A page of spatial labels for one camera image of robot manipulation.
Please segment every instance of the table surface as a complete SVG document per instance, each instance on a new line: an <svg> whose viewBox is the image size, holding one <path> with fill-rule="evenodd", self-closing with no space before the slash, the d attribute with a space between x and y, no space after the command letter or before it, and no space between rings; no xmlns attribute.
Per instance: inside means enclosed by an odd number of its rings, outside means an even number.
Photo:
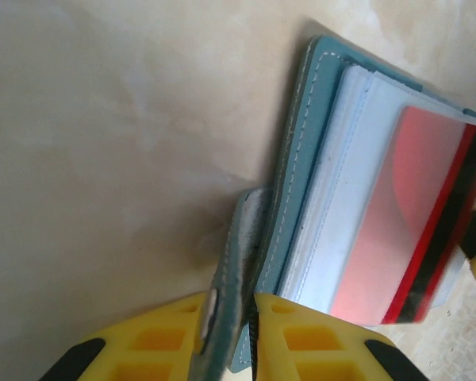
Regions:
<svg viewBox="0 0 476 381"><path fill-rule="evenodd" d="M207 288L322 25L476 109L476 0L0 0L0 380ZM436 329L387 329L433 379L476 380L462 279Z"/></svg>

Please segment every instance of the marble surface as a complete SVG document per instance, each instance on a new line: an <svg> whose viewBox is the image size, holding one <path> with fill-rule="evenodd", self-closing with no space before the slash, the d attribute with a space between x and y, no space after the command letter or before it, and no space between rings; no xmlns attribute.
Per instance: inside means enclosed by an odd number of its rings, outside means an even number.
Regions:
<svg viewBox="0 0 476 381"><path fill-rule="evenodd" d="M321 25L476 109L476 0L0 0L0 380L207 288Z"/></svg>

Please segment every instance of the wallet stitching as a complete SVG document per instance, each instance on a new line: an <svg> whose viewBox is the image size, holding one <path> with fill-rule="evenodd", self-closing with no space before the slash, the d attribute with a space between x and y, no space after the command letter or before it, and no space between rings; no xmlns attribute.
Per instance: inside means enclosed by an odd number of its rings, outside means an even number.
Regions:
<svg viewBox="0 0 476 381"><path fill-rule="evenodd" d="M309 65L309 53L307 52L307 54L305 55L305 62L303 63L303 68L301 69L301 77L303 77L303 75L305 74L305 70L307 69L308 65ZM300 90L301 90L301 85L302 84L303 84L303 81L299 81L299 83L297 85L297 88L296 88L296 91L295 91L295 96L294 96L294 105L297 105L298 99L300 98ZM292 113L290 113L289 121L287 122L287 125L289 126L289 128L288 128L288 131L287 131L287 134L286 134L286 140L291 140L293 138L292 137L293 134L294 134L293 120L294 120L294 115L295 114L296 113L294 111ZM291 144L286 144L285 152L289 152L290 148L291 148ZM281 156L280 168L279 168L279 171L278 171L278 180L279 181L280 181L280 178L282 177L282 174L286 170L286 162L288 161L287 160L288 157L289 157L289 155L282 155ZM282 187L278 187L278 189L274 193L274 199L273 199L273 202L272 202L273 205L275 205L277 203L278 196L281 193L282 193Z"/></svg>
<svg viewBox="0 0 476 381"><path fill-rule="evenodd" d="M280 221L280 226L278 227L278 233L277 233L277 238L275 240L275 246L273 247L273 251L271 253L271 256L270 256L270 259L268 260L268 266L267 266L267 272L265 273L264 275L264 279L263 281L261 282L261 286L259 287L259 291L262 291L263 288L264 288L264 284L267 280L267 276L268 276L268 273L270 272L270 269L271 269L271 264L273 262L273 259L275 257L275 253L277 252L277 247L278 247L278 241L280 239L280 234L282 233L282 227L284 226L284 221L286 220L286 211L287 211L287 206L289 204L289 200L290 200L290 193L291 193L291 190L292 190L292 185L293 185L293 181L294 181L294 172L296 171L296 163L298 161L298 153L300 151L300 148L301 148L301 140L303 139L303 132L305 130L305 127L306 127L306 122L307 122L307 117L309 116L309 108L310 108L310 105L312 103L312 93L313 93L313 90L314 90L314 85L317 81L317 72L319 71L319 67L321 66L321 61L323 59L323 57L326 57L326 56L331 56L331 57L335 57L337 58L338 60L341 60L341 61L344 61L344 59L337 53L334 53L334 52L323 52L321 53L319 59L317 60L317 66L316 66L316 70L314 72L314 77L313 77L313 80L312 80L312 83L311 83L311 86L310 86L310 92L309 92L309 99L307 101L307 106L305 107L305 114L303 116L303 124L301 125L301 130L300 130L300 137L298 138L298 146L296 148L296 152L294 154L294 162L293 162L293 169L291 171L291 178L290 178L290 182L289 182L289 188L287 190L287 196L286 196L286 204L284 205L284 210L282 212L282 220ZM285 162L286 162L286 157L288 155L284 155L283 158L282 158L282 163L281 163L281 168L284 167L285 165ZM275 200L274 202L277 200L278 198L278 194L279 192L275 195ZM243 354L244 354L244 350L245 350L245 345L247 344L247 341L248 341L248 338L249 338L249 335L247 335L245 337L245 340L244 340L244 343L241 347L241 351L240 351L240 358L239 358L239 362L241 364L248 364L250 363L250 361L243 361Z"/></svg>

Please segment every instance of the white stitching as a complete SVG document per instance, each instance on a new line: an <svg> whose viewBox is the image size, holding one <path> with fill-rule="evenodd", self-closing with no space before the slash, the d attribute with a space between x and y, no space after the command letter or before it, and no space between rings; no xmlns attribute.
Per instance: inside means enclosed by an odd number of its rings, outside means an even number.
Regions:
<svg viewBox="0 0 476 381"><path fill-rule="evenodd" d="M319 57L319 59L317 60L317 66L316 66L316 70L314 72L314 78L312 80L312 83L311 83L311 86L310 86L310 92L309 92L309 100L307 101L307 106L305 108L305 114L303 116L303 125L301 126L301 131L300 131L300 137L298 138L298 146L296 147L296 152L294 154L294 163L293 163L293 170L291 171L291 178L290 178L290 182L289 182L289 189L287 190L287 196L286 196L286 204L284 205L284 210L282 212L282 219L280 221L280 226L278 227L278 234L277 234L277 238L275 240L275 246L273 247L273 251L271 252L271 257L270 257L270 260L268 261L268 267L267 267L267 272L265 273L265 276L264 276L264 279L263 279L263 282L261 283L261 287L259 288L259 291L262 291L263 290L263 287L264 287L264 283L266 282L266 279L267 279L267 276L268 276L268 273L270 272L270 268L271 268L271 264L273 262L273 259L275 257L275 253L277 252L277 247L278 247L278 240L280 239L280 234L282 233L282 227L284 226L284 221L286 220L286 211L287 211L287 205L289 204L289 199L290 199L290 193L291 193L291 190L292 190L292 185L293 185L293 181L294 181L294 172L296 171L296 162L298 160L298 152L300 151L300 148L301 148L301 139L303 139L303 135L304 135L304 130L305 130L305 126L306 126L306 119L307 117L309 116L309 107L310 105L312 104L312 92L314 90L314 84L315 82L317 81L317 71L319 70L319 67L321 66L321 60L323 59L323 57L325 56L332 56L332 57L335 57L337 58L338 60L341 60L341 61L344 61L344 59L342 59L342 57L334 52L323 52L321 53L321 56ZM306 70L307 68L307 63L308 61L305 63L304 67L303 67L303 71ZM301 81L300 83L298 84L298 88L296 90L296 95L297 97L299 96L299 93L300 93L300 89L301 89ZM292 126L293 124L293 119L294 119L294 113L291 114L290 116L290 120L289 120L289 126ZM289 131L287 133L287 135L292 135L293 134L293 131ZM284 167L286 165L286 157L288 155L283 155L282 156L282 162L281 162L281 166L280 166L280 171L279 171L279 176L282 176L283 172L284 172ZM279 187L277 192L275 192L275 198L274 198L274 201L273 201L273 204L275 204L277 202L277 199L278 199L278 196L280 195L281 193L281 188L282 187ZM244 350L245 350L245 345L247 344L247 340L248 340L248 336L247 335L245 337L245 340L244 340L244 343L241 347L241 350L240 350L240 358L239 358L239 362L241 364L248 364L250 361L243 361L243 354L244 354Z"/></svg>
<svg viewBox="0 0 476 381"><path fill-rule="evenodd" d="M284 221L286 220L286 211L287 211L287 206L288 206L289 200L290 200L291 190L293 189L294 172L296 171L296 163L298 161L298 153L300 152L300 148L301 148L301 140L303 139L303 136L304 136L305 127L307 125L307 117L309 116L309 108L310 108L310 105L312 104L312 93L314 91L314 84L317 81L317 72L319 71L319 67L321 66L321 60L323 59L324 56L335 56L339 60L342 59L338 54L335 54L334 52L323 52L321 54L321 56L319 57L319 59L317 60L317 66L316 66L316 70L314 72L314 78L313 78L311 86L310 86L309 100L307 101L307 106L305 108L305 114L303 115L303 125L301 125L300 137L298 138L298 146L296 147L296 152L294 153L293 170L291 171L291 178L290 178L290 181L289 181L289 188L287 190L287 196L286 196L286 204L284 205L284 210L282 212L282 220L280 221L280 226L278 227L278 234L277 234L277 238L275 240L275 246L273 247L273 251L271 252L270 260L268 261L267 272L264 275L264 279L263 279L263 282L261 283L261 286L259 287L259 291L263 290L264 284L267 281L267 276L268 276L268 273L270 272L271 264L273 263L275 253L277 252L278 241L280 240L280 234L282 233L282 228L284 226Z"/></svg>

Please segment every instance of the black rubber pad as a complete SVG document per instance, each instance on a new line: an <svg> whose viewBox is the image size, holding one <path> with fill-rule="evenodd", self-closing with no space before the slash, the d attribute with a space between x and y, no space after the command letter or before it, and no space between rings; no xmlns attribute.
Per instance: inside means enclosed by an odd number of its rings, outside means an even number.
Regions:
<svg viewBox="0 0 476 381"><path fill-rule="evenodd" d="M377 340L367 340L365 345L393 381L428 381L400 349Z"/></svg>
<svg viewBox="0 0 476 381"><path fill-rule="evenodd" d="M105 345L104 339L91 339L75 345L39 381L77 381Z"/></svg>

